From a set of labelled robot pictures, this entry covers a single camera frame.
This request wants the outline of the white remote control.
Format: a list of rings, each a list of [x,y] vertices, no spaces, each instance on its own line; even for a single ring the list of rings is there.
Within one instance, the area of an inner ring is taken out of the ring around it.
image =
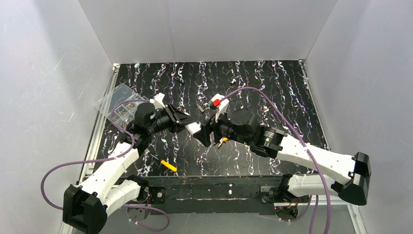
[[[195,134],[201,130],[200,123],[192,122],[190,124],[185,125],[186,130],[191,134]]]

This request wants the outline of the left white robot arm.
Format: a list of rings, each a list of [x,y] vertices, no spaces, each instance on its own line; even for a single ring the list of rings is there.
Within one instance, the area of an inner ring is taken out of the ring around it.
[[[143,102],[128,123],[115,150],[101,166],[78,186],[69,186],[63,198],[63,222],[86,233],[97,234],[108,217],[125,203],[138,198],[149,183],[141,176],[130,176],[121,185],[114,184],[149,146],[152,135],[169,130],[178,133],[198,131],[196,118],[171,104],[162,106]]]

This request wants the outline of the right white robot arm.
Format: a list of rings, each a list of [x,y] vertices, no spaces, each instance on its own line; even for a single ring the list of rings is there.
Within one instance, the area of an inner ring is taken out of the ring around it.
[[[364,206],[368,201],[372,175],[370,157],[362,152],[352,155],[334,153],[300,141],[285,131],[259,124],[257,116],[243,108],[231,116],[220,112],[201,124],[188,128],[204,146],[223,138],[243,143],[258,156],[293,162],[321,172],[319,175],[287,175],[277,193],[290,197],[328,194],[350,204]]]

